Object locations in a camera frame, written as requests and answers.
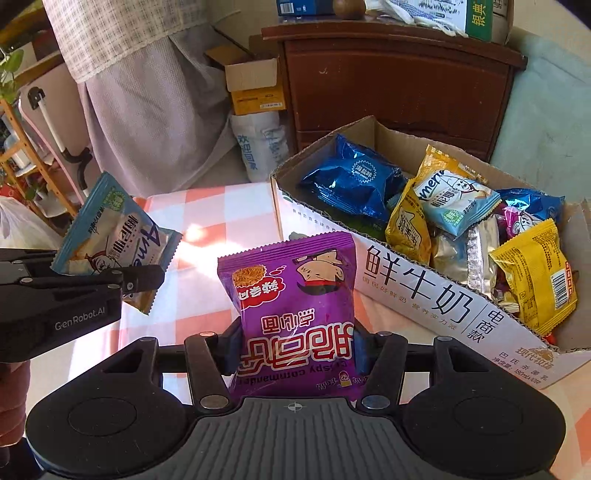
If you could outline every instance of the wooden dresser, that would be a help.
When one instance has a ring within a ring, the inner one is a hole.
[[[515,72],[527,65],[504,46],[371,17],[286,20],[262,35],[280,44],[298,150],[375,115],[489,161]]]

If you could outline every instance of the small cardboard box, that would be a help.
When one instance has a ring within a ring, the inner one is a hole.
[[[333,0],[277,0],[280,17],[302,17],[303,15],[332,15]]]
[[[212,48],[206,54],[226,71],[236,115],[286,109],[276,57],[258,60],[233,44]]]
[[[445,20],[469,37],[484,41],[492,39],[493,0],[469,0],[449,2],[449,0],[409,0],[411,5]]]

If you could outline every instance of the checkered tablecloth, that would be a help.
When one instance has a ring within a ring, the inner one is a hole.
[[[217,278],[217,258],[280,240],[266,183],[158,195],[143,207],[158,225],[183,232],[183,241],[150,315],[124,305],[120,321],[78,339],[70,378],[143,336],[169,345],[204,330],[223,332],[238,314]],[[433,343],[429,330],[357,292],[355,314],[369,330],[390,330],[412,343]],[[409,401],[427,385],[428,374],[407,374],[401,401]],[[164,387],[190,403],[185,375],[166,375]],[[562,409],[567,423],[553,473],[560,480],[591,479],[591,362],[543,393]]]

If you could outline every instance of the yellow snack bag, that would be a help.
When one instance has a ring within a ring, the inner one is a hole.
[[[441,150],[436,149],[432,145],[427,145],[425,150],[425,158],[421,163],[417,173],[417,184],[426,179],[432,172],[436,170],[447,170],[465,179],[476,180],[481,185],[486,185],[488,180],[482,177],[476,170],[467,167],[460,163],[455,158],[450,157]]]
[[[423,208],[413,187],[414,180],[409,180],[390,215],[386,241],[397,252],[423,265],[429,265],[431,238]]]
[[[574,310],[573,274],[552,219],[521,232],[490,255],[517,297],[519,318],[537,334],[547,335]]]

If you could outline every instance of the rubber pad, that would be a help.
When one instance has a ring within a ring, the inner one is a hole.
[[[344,398],[247,398],[197,422],[187,442],[130,480],[458,480],[419,458],[392,422],[363,416]],[[550,480],[539,472],[527,480]],[[61,480],[45,473],[41,480]]]

